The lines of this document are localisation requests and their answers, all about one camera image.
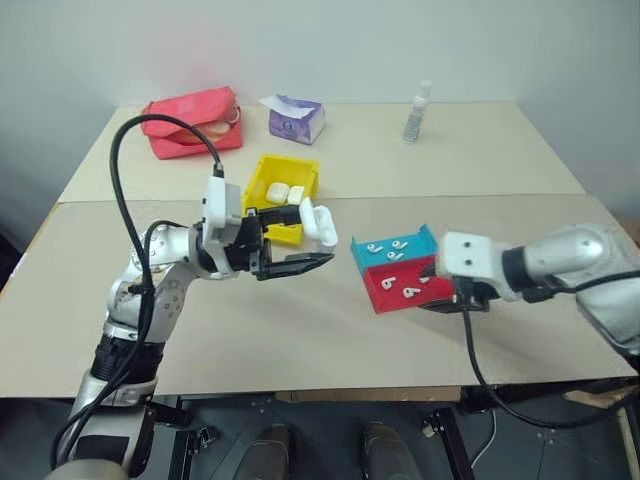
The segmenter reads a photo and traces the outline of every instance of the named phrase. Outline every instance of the white earbud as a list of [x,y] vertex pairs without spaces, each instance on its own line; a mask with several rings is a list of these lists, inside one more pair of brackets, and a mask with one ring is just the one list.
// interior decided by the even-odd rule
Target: white earbud
[[402,257],[404,257],[404,253],[396,253],[396,252],[387,253],[387,258],[389,260],[393,260],[394,262],[396,260],[400,260]]
[[380,282],[380,285],[382,285],[382,288],[384,288],[385,290],[389,290],[391,287],[393,287],[393,282],[395,281],[396,277],[385,278],[384,280],[382,280],[382,282]]
[[374,243],[370,243],[369,245],[367,245],[367,251],[369,253],[378,253],[382,250],[384,250],[384,247],[382,245],[380,245],[379,247],[376,247]]
[[400,243],[400,240],[394,240],[393,242],[391,242],[391,246],[393,248],[395,248],[396,250],[402,250],[404,247],[406,247],[407,245],[409,245],[408,242],[402,242]]
[[420,293],[421,291],[422,290],[420,290],[419,288],[406,287],[404,290],[402,290],[402,294],[404,295],[404,298],[411,298],[416,293]]

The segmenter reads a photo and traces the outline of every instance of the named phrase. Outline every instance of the red tray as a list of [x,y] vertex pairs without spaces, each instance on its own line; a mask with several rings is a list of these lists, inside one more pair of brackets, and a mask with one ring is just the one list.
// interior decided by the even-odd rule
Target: red tray
[[[435,258],[435,255],[431,255],[367,268],[363,277],[364,284],[376,313],[417,307],[434,300],[451,299],[454,294],[451,280],[430,277],[427,283],[419,281],[422,270],[432,265]],[[381,282],[389,277],[396,277],[396,280],[389,290],[385,290]],[[414,293],[410,298],[405,298],[402,293],[405,287],[419,288],[421,291]]]

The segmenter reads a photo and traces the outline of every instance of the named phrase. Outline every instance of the purple tissue box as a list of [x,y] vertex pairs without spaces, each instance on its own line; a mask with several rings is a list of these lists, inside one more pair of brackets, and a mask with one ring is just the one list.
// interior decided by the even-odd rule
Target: purple tissue box
[[[306,100],[294,100],[284,95],[277,95],[280,108],[269,112],[269,132],[276,137],[286,138],[294,142],[311,145],[324,127],[324,107],[321,103]],[[300,117],[300,109],[311,109]]]

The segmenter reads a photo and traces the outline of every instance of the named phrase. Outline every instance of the blue tray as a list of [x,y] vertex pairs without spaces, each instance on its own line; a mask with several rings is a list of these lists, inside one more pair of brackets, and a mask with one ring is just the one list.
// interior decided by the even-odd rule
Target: blue tray
[[[408,245],[402,250],[396,250],[391,243],[398,240],[400,243],[407,242]],[[367,245],[373,243],[376,247],[382,247],[378,253],[370,253]],[[400,260],[390,260],[387,253],[403,253]],[[403,235],[401,237],[389,237],[382,240],[373,240],[370,242],[356,243],[355,237],[351,239],[351,253],[358,265],[360,275],[364,275],[364,271],[374,265],[382,265],[385,263],[393,263],[398,261],[410,260],[412,258],[426,257],[438,253],[438,244],[426,225],[422,225],[418,233],[413,235]]]

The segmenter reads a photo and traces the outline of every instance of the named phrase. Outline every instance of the white wall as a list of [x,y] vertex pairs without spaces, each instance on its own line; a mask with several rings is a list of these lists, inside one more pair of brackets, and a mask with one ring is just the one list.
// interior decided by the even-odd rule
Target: white wall
[[640,217],[639,3],[5,0],[0,229],[31,237],[112,106],[222,84],[407,101],[425,77],[437,101],[519,101],[590,192]]

